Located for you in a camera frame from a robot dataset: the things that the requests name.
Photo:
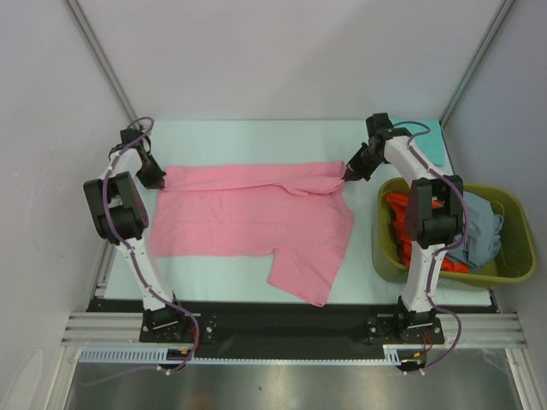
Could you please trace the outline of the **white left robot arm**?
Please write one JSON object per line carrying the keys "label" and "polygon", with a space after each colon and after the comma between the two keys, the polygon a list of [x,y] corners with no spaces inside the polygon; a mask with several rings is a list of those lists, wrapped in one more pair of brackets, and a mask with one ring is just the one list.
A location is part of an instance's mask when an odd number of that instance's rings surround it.
{"label": "white left robot arm", "polygon": [[107,169],[83,184],[97,234],[126,261],[141,291],[144,311],[150,313],[170,308],[174,293],[151,254],[146,238],[149,215],[137,184],[161,190],[165,176],[151,154],[150,134],[129,126],[121,130],[121,142],[109,152]]}

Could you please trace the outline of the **pink t shirt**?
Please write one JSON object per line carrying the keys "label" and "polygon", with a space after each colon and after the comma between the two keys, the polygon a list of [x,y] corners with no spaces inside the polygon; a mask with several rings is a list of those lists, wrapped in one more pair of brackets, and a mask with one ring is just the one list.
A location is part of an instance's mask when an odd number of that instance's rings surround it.
{"label": "pink t shirt", "polygon": [[273,257],[268,283],[326,304],[354,225],[345,164],[170,166],[150,231],[157,257]]}

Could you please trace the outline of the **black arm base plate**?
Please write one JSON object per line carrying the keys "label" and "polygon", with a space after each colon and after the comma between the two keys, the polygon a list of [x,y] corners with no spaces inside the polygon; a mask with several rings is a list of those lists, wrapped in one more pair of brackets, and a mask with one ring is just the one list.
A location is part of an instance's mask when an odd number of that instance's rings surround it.
{"label": "black arm base plate", "polygon": [[156,315],[140,302],[95,300],[86,313],[138,313],[139,344],[190,346],[197,352],[295,352],[309,358],[339,358],[374,346],[403,345],[409,349],[440,347],[444,332],[439,319],[423,327],[406,325],[394,305],[333,304],[312,307],[299,303],[183,302],[194,317],[183,315],[174,324],[158,327]]}

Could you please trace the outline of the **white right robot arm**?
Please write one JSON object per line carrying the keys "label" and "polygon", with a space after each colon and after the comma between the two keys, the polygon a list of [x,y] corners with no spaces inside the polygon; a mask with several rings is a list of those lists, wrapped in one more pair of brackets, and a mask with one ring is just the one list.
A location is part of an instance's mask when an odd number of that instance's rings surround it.
{"label": "white right robot arm", "polygon": [[413,343],[425,332],[417,313],[435,308],[433,300],[438,276],[446,253],[459,247],[468,234],[464,226],[468,210],[463,199],[463,182],[457,175],[445,175],[415,145],[416,137],[431,131],[411,133],[403,122],[394,125],[387,113],[366,119],[368,141],[346,164],[344,181],[369,180],[378,166],[389,163],[409,187],[405,229],[412,245],[407,283],[401,303],[408,312],[394,321],[396,336]]}

